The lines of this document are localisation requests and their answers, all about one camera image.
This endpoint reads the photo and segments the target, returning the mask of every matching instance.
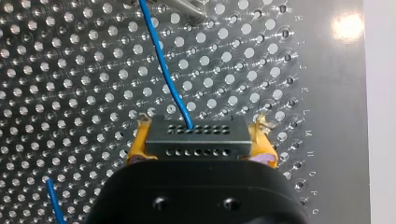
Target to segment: wire insulation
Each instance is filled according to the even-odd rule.
[[[51,179],[48,179],[46,181],[46,186],[47,186],[47,192],[49,193],[49,199],[50,202],[52,203],[52,209],[53,212],[55,213],[56,220],[58,221],[59,224],[65,224],[64,222],[64,214],[61,211],[61,207],[58,204],[58,197],[56,196],[55,189],[53,188],[53,181]]]
[[[183,101],[180,99],[175,84],[172,81],[171,75],[168,70],[168,66],[166,65],[165,57],[163,56],[163,51],[161,50],[160,41],[158,39],[157,33],[154,29],[154,26],[151,22],[151,17],[149,15],[149,8],[146,3],[147,0],[139,0],[140,7],[142,8],[143,17],[145,19],[146,25],[148,27],[149,34],[151,36],[152,44],[154,45],[155,52],[157,53],[158,62],[160,63],[160,67],[163,70],[163,77],[165,78],[166,84],[169,87],[169,91],[171,92],[178,109],[180,110],[181,115],[183,116],[184,121],[186,122],[186,126],[188,129],[193,128],[192,120],[190,118],[189,111],[186,106],[184,106]]]

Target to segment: perforated metal plate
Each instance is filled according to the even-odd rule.
[[[366,128],[362,31],[346,42],[331,26],[343,15],[361,19],[361,2],[321,2],[205,0],[208,18],[197,27],[165,5],[150,11],[193,118],[266,114],[279,171],[313,221],[368,223],[357,216],[368,214],[366,136],[356,132]],[[67,222],[83,223],[124,163],[136,115],[181,118],[142,13],[110,0],[0,8],[0,222],[55,222],[50,177]],[[343,190],[357,187],[356,197]]]

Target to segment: screw hole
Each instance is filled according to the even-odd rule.
[[[166,149],[165,151],[167,156],[172,156],[173,155],[173,150],[172,149]]]
[[[231,150],[230,149],[224,149],[223,151],[223,156],[230,156]]]
[[[227,210],[235,211],[235,210],[238,210],[241,207],[241,203],[238,202],[234,198],[228,198],[228,199],[224,200],[223,206]]]
[[[158,197],[154,200],[154,203],[152,206],[157,211],[163,211],[164,209],[166,209],[166,207],[168,207],[168,205],[169,205],[169,202],[166,198]]]
[[[204,155],[210,156],[210,154],[211,154],[211,150],[210,149],[205,149]]]
[[[195,156],[201,156],[201,154],[202,154],[202,150],[201,149],[195,149],[195,151],[194,151],[194,155]]]

